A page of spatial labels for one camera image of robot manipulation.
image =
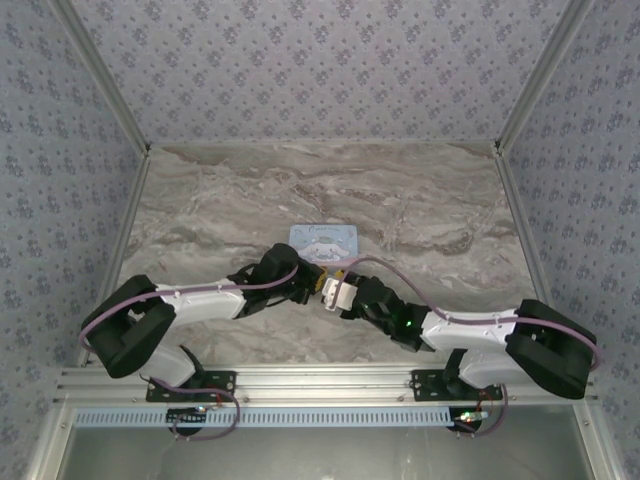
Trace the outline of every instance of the wire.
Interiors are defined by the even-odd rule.
[[[461,318],[452,317],[447,312],[445,312],[445,311],[441,310],[439,307],[437,307],[435,305],[435,303],[422,290],[420,290],[415,283],[413,283],[405,274],[403,274],[400,270],[398,270],[396,267],[394,267],[390,263],[385,262],[384,260],[380,260],[378,258],[374,258],[374,257],[360,258],[360,259],[354,261],[346,269],[344,269],[344,274],[338,281],[338,285],[336,287],[336,291],[335,291],[335,294],[334,294],[334,297],[333,297],[334,300],[333,300],[333,303],[331,304],[331,308],[335,308],[336,303],[338,302],[338,294],[340,293],[340,288],[342,287],[342,284],[344,283],[345,278],[347,278],[347,275],[349,274],[349,272],[351,272],[351,270],[353,270],[353,268],[356,265],[359,265],[360,263],[364,263],[364,262],[378,263],[378,264],[382,265],[383,267],[386,267],[389,270],[391,270],[398,277],[400,277],[407,285],[409,285],[409,287],[411,287],[411,289],[416,293],[416,295],[418,295],[418,297],[420,297],[420,299],[433,311],[433,313],[438,315],[443,320],[446,320],[447,322],[455,323],[455,324],[458,324],[458,325],[495,325],[496,323],[498,323],[498,324],[524,323],[524,324],[528,324],[528,325],[536,325],[536,326],[540,326],[540,327],[551,328],[551,329],[554,329],[554,330],[558,330],[558,331],[560,331],[562,333],[566,333],[567,335],[569,335],[569,336],[581,341],[587,347],[589,347],[589,349],[591,349],[591,351],[593,353],[593,363],[591,364],[591,369],[590,369],[591,371],[594,371],[595,369],[597,369],[602,364],[602,357],[604,355],[604,352],[600,347],[598,347],[589,338],[585,337],[581,333],[576,332],[575,330],[573,330],[573,329],[571,329],[569,327],[565,327],[564,325],[560,325],[559,323],[551,322],[549,320],[541,320],[541,319],[538,319],[538,318],[529,318],[529,317],[487,318],[487,319],[484,319],[484,320],[464,320],[464,319],[461,319]]]
[[[175,435],[176,440],[185,440],[187,442],[205,442],[205,441],[208,441],[208,440],[217,440],[219,438],[226,437],[231,432],[233,432],[236,429],[236,427],[238,426],[238,422],[240,421],[240,402],[238,402],[238,399],[233,395],[233,393],[227,392],[225,390],[221,390],[219,388],[180,388],[180,387],[172,387],[167,382],[165,382],[163,380],[160,380],[158,378],[154,378],[153,381],[156,382],[161,387],[163,387],[163,388],[165,388],[167,390],[170,390],[172,392],[176,392],[176,393],[187,393],[187,394],[209,393],[209,394],[215,394],[218,398],[220,396],[227,397],[229,400],[231,400],[233,402],[233,404],[236,407],[236,414],[233,417],[233,421],[231,422],[231,425],[229,425],[222,432],[216,433],[216,434],[213,434],[213,435],[202,435],[202,436],[198,436],[198,437],[187,437],[187,436],[184,436],[184,435],[180,435],[178,433],[178,424],[180,423],[180,420],[182,420],[188,414],[183,413],[183,414],[178,415],[176,417],[176,419],[173,421],[173,425],[171,425],[171,431]]]
[[[478,395],[480,397],[482,396],[487,397],[487,400],[491,402],[491,406],[489,407],[489,416],[491,416],[491,414],[493,413],[493,398],[491,397],[491,395],[489,395],[489,392],[487,392],[486,390],[480,390],[478,392]],[[481,407],[482,407],[482,399],[478,400],[478,405],[476,406],[476,412],[479,412]]]
[[[149,300],[151,298],[156,298],[156,297],[188,295],[190,293],[220,292],[220,291],[226,291],[226,290],[266,290],[268,288],[277,287],[278,285],[282,285],[283,283],[288,282],[289,280],[291,280],[293,278],[293,276],[296,274],[297,271],[298,271],[298,266],[296,265],[295,268],[291,271],[291,273],[288,274],[287,276],[282,277],[280,280],[276,280],[276,281],[270,282],[270,283],[264,283],[262,285],[235,285],[235,284],[230,284],[230,285],[217,285],[217,284],[214,284],[214,285],[199,285],[199,286],[196,286],[196,287],[183,288],[182,290],[157,290],[155,292],[143,293],[142,295],[136,295],[135,297],[131,297],[131,298],[125,300],[124,302],[121,302],[121,303],[111,307],[110,309],[108,309],[105,312],[103,312],[100,315],[98,315],[91,322],[89,322],[89,324],[86,327],[84,327],[82,329],[82,331],[80,332],[80,335],[78,336],[78,343],[85,350],[87,350],[87,351],[89,351],[91,353],[96,353],[96,351],[93,348],[91,348],[91,346],[87,343],[87,341],[86,341],[87,335],[89,333],[91,333],[91,331],[94,328],[96,328],[98,325],[100,325],[102,322],[104,322],[111,315],[119,312],[123,308],[126,308],[126,307],[128,307],[130,305],[133,305],[134,303],[142,302],[142,301]]]
[[[500,428],[500,425],[504,423],[504,419],[507,417],[507,410],[509,409],[509,393],[507,392],[507,386],[503,383],[502,385],[500,385],[500,387],[502,388],[502,398],[504,401],[502,403],[502,409],[500,410],[500,414],[498,415],[498,419],[496,420],[496,422],[489,428],[481,432],[474,431],[473,428],[471,428],[469,425],[465,425],[462,422],[453,422],[458,427],[464,428],[465,430],[469,431],[469,433],[459,432],[461,435],[471,438],[484,437]]]

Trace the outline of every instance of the black connector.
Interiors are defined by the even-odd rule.
[[[429,307],[403,302],[378,277],[347,276],[345,280],[354,281],[358,287],[351,311],[345,318],[367,320],[407,350],[433,351],[420,337],[424,318],[431,311]]]
[[[523,300],[519,317],[548,320],[587,337],[596,336],[538,300]],[[584,397],[593,351],[582,341],[553,328],[517,323],[506,352],[540,387],[563,398]]]
[[[156,289],[146,275],[131,277],[85,319],[82,328],[119,303]],[[136,321],[130,310],[142,317]],[[147,363],[175,318],[171,305],[151,298],[111,315],[87,334],[87,341],[111,378],[126,377]]]
[[[296,250],[284,243],[276,243],[253,268],[241,269],[228,278],[238,285],[261,285],[286,277],[298,267],[294,277],[286,283],[263,290],[245,290],[246,304],[236,318],[252,315],[265,309],[272,299],[287,298],[306,305],[311,295],[322,289],[327,271],[298,256]]]

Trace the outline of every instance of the wall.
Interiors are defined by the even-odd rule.
[[[0,478],[77,359],[138,164],[44,0],[0,2]]]
[[[606,349],[596,376],[640,478],[640,5],[597,0],[510,164],[556,306]]]
[[[151,143],[494,139],[566,0],[73,0]]]

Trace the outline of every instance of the black mounting bracket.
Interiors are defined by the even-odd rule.
[[[484,390],[493,400],[502,400],[502,389],[499,386],[489,386],[482,390],[469,387],[458,389],[454,394],[444,380],[444,372],[444,370],[413,370],[409,381],[409,387],[413,390],[413,399],[416,402],[478,402],[486,400],[486,397],[480,393]]]
[[[184,385],[184,388],[217,388],[233,394],[236,389],[238,375],[233,370],[203,371],[198,374],[198,385]],[[230,403],[224,395],[214,393],[176,393],[167,390],[153,379],[147,387],[149,403]]]

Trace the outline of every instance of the robotic arm link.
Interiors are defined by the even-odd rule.
[[[445,312],[429,302],[404,302],[379,278],[350,272],[352,267],[341,278],[328,278],[290,246],[276,244],[259,263],[210,284],[156,285],[136,275],[83,322],[81,344],[112,378],[137,373],[170,387],[202,388],[204,371],[195,356],[161,344],[170,328],[242,318],[277,299],[305,305],[322,291],[328,310],[368,321],[403,348],[452,350],[445,369],[427,385],[449,398],[477,398],[488,386],[530,381],[561,397],[584,396],[597,363],[596,338],[542,302],[523,300],[517,309],[488,314]]]

